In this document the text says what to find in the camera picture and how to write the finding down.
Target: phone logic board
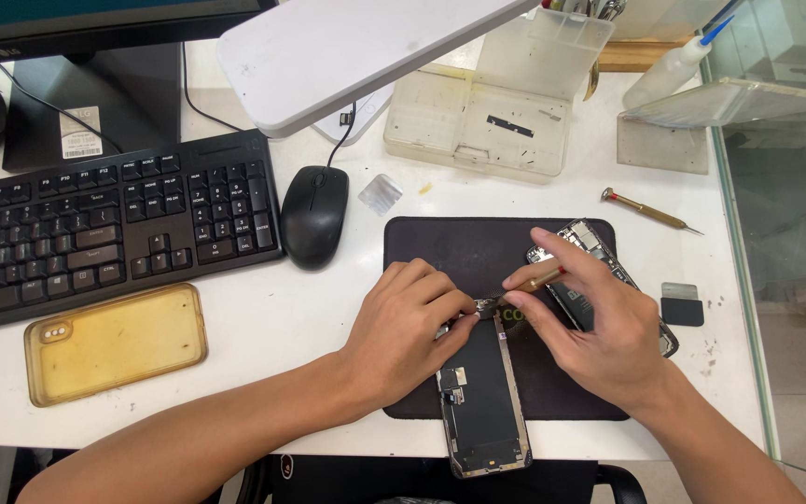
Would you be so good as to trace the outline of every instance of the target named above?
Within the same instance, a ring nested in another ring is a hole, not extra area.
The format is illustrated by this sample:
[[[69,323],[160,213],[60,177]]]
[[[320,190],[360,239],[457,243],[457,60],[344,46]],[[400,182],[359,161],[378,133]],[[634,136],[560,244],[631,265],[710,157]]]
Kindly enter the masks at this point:
[[[528,429],[498,310],[437,371],[450,465],[457,478],[528,467]]]
[[[593,228],[587,221],[577,219],[562,228],[562,230],[556,234],[574,245],[583,248],[594,258],[608,264],[608,269],[611,270],[611,274],[637,291],[639,290],[639,287],[636,286],[636,283],[630,278],[623,266],[621,266],[621,263],[614,257],[614,254],[608,246],[605,246],[599,239],[599,235],[593,231]],[[552,255],[547,253],[540,246],[534,246],[528,251],[528,262],[530,263],[537,263],[551,257]],[[549,291],[555,301],[562,306],[562,309],[568,314],[568,318],[570,318],[574,327],[584,332],[593,330],[593,307],[583,294],[568,289],[564,283],[546,285],[546,290]],[[659,349],[662,355],[670,357],[674,355],[680,347],[680,344],[677,342],[674,333],[667,327],[664,320],[659,318],[658,326],[660,328],[660,337],[658,340]]]

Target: hand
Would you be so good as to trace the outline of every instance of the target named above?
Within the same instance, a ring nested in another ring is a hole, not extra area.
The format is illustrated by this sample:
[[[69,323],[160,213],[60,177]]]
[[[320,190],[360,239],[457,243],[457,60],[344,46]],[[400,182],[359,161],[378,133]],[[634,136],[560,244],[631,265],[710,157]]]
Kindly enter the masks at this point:
[[[338,352],[369,412],[396,403],[440,370],[468,341],[478,317],[463,316],[434,340],[437,330],[475,310],[474,300],[424,260],[388,266]]]
[[[512,291],[505,299],[525,314],[560,368],[588,391],[634,415],[660,396],[657,391],[672,365],[658,349],[658,305],[564,238],[540,228],[533,228],[530,235],[568,271],[560,280],[593,305],[595,329],[588,333],[566,329],[528,293]],[[546,270],[542,263],[524,266],[502,287],[514,289]]]

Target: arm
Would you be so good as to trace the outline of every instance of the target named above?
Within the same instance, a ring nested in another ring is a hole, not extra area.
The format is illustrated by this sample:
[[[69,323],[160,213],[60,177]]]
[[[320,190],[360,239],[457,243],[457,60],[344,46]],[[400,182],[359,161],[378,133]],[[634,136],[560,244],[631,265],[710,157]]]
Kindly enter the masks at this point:
[[[394,263],[338,351],[296,370],[151,415],[52,465],[18,502],[201,502],[232,475],[302,436],[392,405],[467,341],[475,303],[416,259]]]
[[[543,302],[524,292],[509,292],[506,300],[524,312],[559,367],[655,436],[694,503],[806,503],[769,457],[661,357],[655,301],[554,233],[534,228],[531,237],[568,270],[564,283],[589,299],[596,329],[566,329]],[[513,289],[545,269],[525,266],[502,286]]]

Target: black keyboard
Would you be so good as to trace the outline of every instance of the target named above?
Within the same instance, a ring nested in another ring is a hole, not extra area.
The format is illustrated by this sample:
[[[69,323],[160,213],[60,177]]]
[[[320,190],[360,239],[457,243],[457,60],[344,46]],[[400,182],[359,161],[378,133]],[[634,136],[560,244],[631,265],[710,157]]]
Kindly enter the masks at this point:
[[[0,179],[0,325],[282,256],[257,130]]]

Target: monitor stand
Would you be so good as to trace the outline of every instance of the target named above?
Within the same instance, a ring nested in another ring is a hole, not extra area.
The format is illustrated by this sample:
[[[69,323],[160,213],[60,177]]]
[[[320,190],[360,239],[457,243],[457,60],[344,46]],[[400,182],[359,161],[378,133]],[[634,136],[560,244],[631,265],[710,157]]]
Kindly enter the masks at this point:
[[[61,109],[97,107],[100,131],[130,153],[179,143],[180,50],[180,44],[161,44],[21,60],[14,78]],[[104,142],[102,154],[78,155],[95,147],[71,147],[65,158],[60,116],[12,88],[2,168],[23,172],[118,154]]]

